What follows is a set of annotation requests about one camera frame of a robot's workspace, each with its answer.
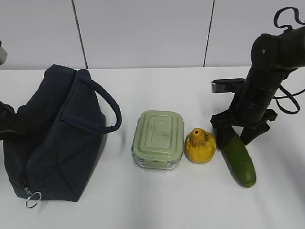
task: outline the food storage container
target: food storage container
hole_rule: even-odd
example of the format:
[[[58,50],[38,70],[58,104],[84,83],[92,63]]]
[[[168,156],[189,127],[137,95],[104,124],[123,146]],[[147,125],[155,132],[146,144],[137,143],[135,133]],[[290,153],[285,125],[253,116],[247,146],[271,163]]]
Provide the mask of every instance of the food storage container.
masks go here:
[[[184,152],[184,122],[176,112],[142,113],[132,144],[132,156],[141,167],[173,169]]]

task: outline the cucumber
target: cucumber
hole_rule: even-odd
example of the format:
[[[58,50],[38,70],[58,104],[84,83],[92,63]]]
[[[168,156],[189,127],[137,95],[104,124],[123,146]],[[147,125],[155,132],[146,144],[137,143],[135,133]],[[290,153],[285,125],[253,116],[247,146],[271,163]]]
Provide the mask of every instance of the cucumber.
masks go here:
[[[243,141],[231,126],[218,128],[217,134],[216,139],[220,138],[217,145],[232,176],[243,187],[252,187],[256,183],[256,173]]]

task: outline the small gourd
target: small gourd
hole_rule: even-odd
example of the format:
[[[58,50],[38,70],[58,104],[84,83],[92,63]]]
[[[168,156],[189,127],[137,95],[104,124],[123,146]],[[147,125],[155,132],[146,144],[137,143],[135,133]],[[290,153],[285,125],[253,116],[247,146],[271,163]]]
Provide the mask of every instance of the small gourd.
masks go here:
[[[200,128],[195,128],[185,140],[185,152],[188,159],[195,163],[206,163],[216,152],[215,137]]]

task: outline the insulated lunch bag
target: insulated lunch bag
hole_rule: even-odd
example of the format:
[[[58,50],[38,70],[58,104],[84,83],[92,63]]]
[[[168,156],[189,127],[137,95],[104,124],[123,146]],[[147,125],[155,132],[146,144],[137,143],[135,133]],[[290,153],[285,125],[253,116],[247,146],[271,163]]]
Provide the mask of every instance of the insulated lunch bag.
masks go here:
[[[114,110],[105,126],[96,93]],[[10,183],[31,208],[41,200],[78,201],[90,178],[103,135],[122,123],[115,100],[88,70],[53,65],[37,92],[17,113],[0,103],[0,140]],[[29,206],[30,199],[37,200]]]

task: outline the black cable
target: black cable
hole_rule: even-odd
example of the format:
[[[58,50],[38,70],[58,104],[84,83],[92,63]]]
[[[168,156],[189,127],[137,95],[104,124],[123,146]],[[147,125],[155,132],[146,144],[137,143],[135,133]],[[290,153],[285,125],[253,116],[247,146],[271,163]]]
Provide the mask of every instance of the black cable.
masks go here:
[[[284,113],[286,114],[289,114],[289,115],[294,115],[294,114],[297,114],[299,113],[300,111],[300,105],[299,103],[297,102],[297,100],[293,97],[292,94],[289,93],[289,91],[287,91],[285,88],[283,88],[283,86],[280,85],[279,89],[287,96],[287,98],[289,98],[291,100],[291,102],[294,103],[294,105],[296,106],[296,111],[288,111],[286,110],[285,108],[283,108],[280,103],[278,102],[278,97],[275,97],[274,99],[276,100],[276,103],[277,103],[277,106],[278,108],[280,108],[281,111],[283,111]]]
[[[299,94],[302,94],[302,93],[304,93],[304,92],[305,92],[305,89],[301,90],[301,91],[298,92],[298,93],[292,94],[291,96],[292,96],[292,97],[295,97],[295,96],[297,96],[297,95],[299,95]],[[279,97],[274,97],[273,99],[287,99],[287,98],[289,98],[289,97],[288,97],[288,96],[279,96]]]

